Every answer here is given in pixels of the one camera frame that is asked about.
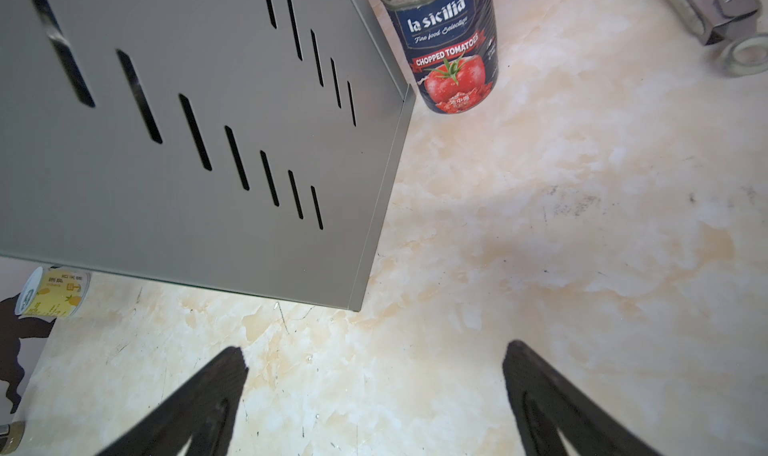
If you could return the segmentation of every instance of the ventilation slot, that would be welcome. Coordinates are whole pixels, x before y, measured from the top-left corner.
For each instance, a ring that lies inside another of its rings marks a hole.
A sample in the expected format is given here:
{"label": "ventilation slot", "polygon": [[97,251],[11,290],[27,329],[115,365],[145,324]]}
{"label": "ventilation slot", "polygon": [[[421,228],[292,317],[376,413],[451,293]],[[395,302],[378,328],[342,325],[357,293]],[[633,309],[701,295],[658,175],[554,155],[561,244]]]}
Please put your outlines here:
{"label": "ventilation slot", "polygon": [[312,188],[312,199],[315,201],[315,212],[317,213],[317,224],[320,226],[320,230],[322,230],[322,217],[320,216],[320,205],[317,204],[317,193],[315,192],[315,186],[311,186]]}
{"label": "ventilation slot", "polygon": [[299,56],[299,60],[303,61],[301,57],[301,42],[299,41],[299,31],[296,29],[296,16],[293,14],[293,3],[288,0],[288,12],[290,12],[290,24],[293,26],[293,40],[296,41],[296,54]]}
{"label": "ventilation slot", "polygon": [[139,106],[139,112],[142,119],[144,119],[144,124],[147,126],[149,136],[156,143],[162,144],[163,138],[160,137],[158,124],[154,121],[152,111],[149,109],[149,102],[147,101],[147,96],[144,95],[144,90],[141,88],[141,82],[139,82],[139,76],[136,74],[134,64],[130,61],[128,54],[120,49],[118,49],[118,59],[120,59],[120,65],[123,67],[123,72],[125,72],[125,78],[128,79],[128,85],[134,95],[136,105]]}
{"label": "ventilation slot", "polygon": [[232,128],[228,125],[224,126],[226,132],[226,138],[230,142],[230,149],[232,149],[232,157],[235,158],[235,166],[237,166],[237,174],[240,175],[240,182],[243,183],[243,189],[250,191],[248,185],[248,178],[245,176],[245,168],[243,167],[243,161],[240,160],[240,151],[237,150],[237,143],[235,142],[235,133],[232,132]]}
{"label": "ventilation slot", "polygon": [[190,126],[190,132],[194,138],[194,143],[197,146],[197,152],[200,154],[200,161],[203,163],[203,167],[209,171],[213,171],[214,168],[210,165],[208,159],[208,152],[205,150],[205,144],[203,143],[203,136],[200,134],[200,129],[197,127],[197,120],[194,118],[194,112],[192,112],[192,105],[190,100],[184,94],[179,94],[179,100],[181,101],[181,107],[184,108],[184,115],[187,116],[187,124]]}
{"label": "ventilation slot", "polygon": [[270,162],[266,160],[266,153],[261,151],[261,162],[264,163],[264,173],[266,174],[266,181],[270,183],[270,191],[272,192],[272,202],[279,206],[280,201],[277,199],[277,189],[275,189],[275,182],[272,180],[272,171],[270,171]]}
{"label": "ventilation slot", "polygon": [[74,93],[78,96],[80,102],[88,107],[96,107],[93,97],[91,97],[91,91],[88,90],[88,86],[85,84],[85,79],[80,72],[78,64],[74,61],[72,50],[69,47],[69,41],[64,38],[62,34],[62,28],[58,26],[56,22],[56,16],[53,15],[53,9],[48,4],[48,0],[32,0],[34,10],[37,11],[40,20],[45,28],[45,34],[50,39],[53,49],[56,51],[59,62],[64,68],[64,73],[69,78],[69,83],[72,84]]}
{"label": "ventilation slot", "polygon": [[301,201],[299,200],[299,190],[296,189],[296,180],[293,178],[293,171],[288,171],[290,187],[293,189],[293,200],[296,201],[296,211],[299,212],[299,219],[304,219],[304,213],[301,210]]}
{"label": "ventilation slot", "polygon": [[350,109],[352,110],[352,124],[357,127],[357,117],[355,117],[355,102],[352,100],[352,85],[350,81],[346,82],[346,88],[350,91]]}
{"label": "ventilation slot", "polygon": [[266,0],[266,8],[270,11],[270,22],[272,27],[277,28],[277,21],[275,20],[275,9],[272,8],[272,0]]}
{"label": "ventilation slot", "polygon": [[322,83],[322,67],[320,65],[320,54],[317,53],[317,39],[315,39],[315,31],[310,29],[310,33],[312,33],[312,47],[315,49],[315,62],[317,62],[317,77],[320,79],[320,85],[325,87],[325,84]]}
{"label": "ventilation slot", "polygon": [[333,71],[333,86],[336,87],[336,104],[341,108],[341,94],[339,93],[339,79],[336,78],[336,63],[331,58],[331,71]]}

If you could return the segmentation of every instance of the metal panel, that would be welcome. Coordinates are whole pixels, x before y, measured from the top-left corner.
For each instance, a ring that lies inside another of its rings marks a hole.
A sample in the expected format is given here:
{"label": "metal panel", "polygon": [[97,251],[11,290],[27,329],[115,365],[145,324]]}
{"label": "metal panel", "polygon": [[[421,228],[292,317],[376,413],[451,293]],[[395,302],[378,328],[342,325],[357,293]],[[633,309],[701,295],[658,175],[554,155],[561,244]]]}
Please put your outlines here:
{"label": "metal panel", "polygon": [[47,0],[61,35],[33,2],[0,0],[1,253],[360,309],[414,102],[366,0],[291,0],[301,59],[288,0]]}

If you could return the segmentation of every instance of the white can lid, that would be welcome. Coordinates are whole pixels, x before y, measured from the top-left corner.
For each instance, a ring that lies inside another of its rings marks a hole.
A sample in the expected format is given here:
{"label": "white can lid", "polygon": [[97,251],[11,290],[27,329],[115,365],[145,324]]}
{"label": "white can lid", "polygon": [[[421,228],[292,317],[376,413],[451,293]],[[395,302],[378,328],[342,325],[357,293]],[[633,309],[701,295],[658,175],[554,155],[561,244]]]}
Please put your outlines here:
{"label": "white can lid", "polygon": [[34,295],[37,294],[38,288],[40,287],[40,281],[42,279],[43,268],[35,269],[32,272],[32,275],[29,276],[29,279],[27,279],[27,284],[25,284],[24,289],[22,289],[22,294],[18,296],[18,301],[16,301],[16,310],[14,311],[16,316],[22,315],[27,307],[29,307],[29,305],[32,303],[32,299],[34,298]]}

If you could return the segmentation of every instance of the can label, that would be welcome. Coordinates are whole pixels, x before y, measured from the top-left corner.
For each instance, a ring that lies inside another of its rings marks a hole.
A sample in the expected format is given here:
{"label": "can label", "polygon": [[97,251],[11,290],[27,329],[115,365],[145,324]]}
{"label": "can label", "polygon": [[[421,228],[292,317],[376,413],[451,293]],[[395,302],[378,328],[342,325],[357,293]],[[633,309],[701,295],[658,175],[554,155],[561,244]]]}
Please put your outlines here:
{"label": "can label", "polygon": [[51,268],[43,272],[37,288],[21,295],[21,314],[67,317],[79,306],[91,276],[86,271]]}
{"label": "can label", "polygon": [[431,110],[464,112],[491,92],[498,78],[493,0],[435,0],[388,12]]}

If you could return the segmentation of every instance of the beige marble pattern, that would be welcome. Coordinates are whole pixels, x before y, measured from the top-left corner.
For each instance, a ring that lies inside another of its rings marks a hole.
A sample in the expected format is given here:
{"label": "beige marble pattern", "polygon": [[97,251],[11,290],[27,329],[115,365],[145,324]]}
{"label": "beige marble pattern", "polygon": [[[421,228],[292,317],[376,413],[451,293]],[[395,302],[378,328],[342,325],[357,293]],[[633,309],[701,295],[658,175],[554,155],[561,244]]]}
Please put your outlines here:
{"label": "beige marble pattern", "polygon": [[495,6],[498,86],[417,103],[360,313],[97,275],[19,453],[97,451],[233,345],[230,454],[520,455],[515,338],[664,454],[768,453],[768,73],[665,0]]}

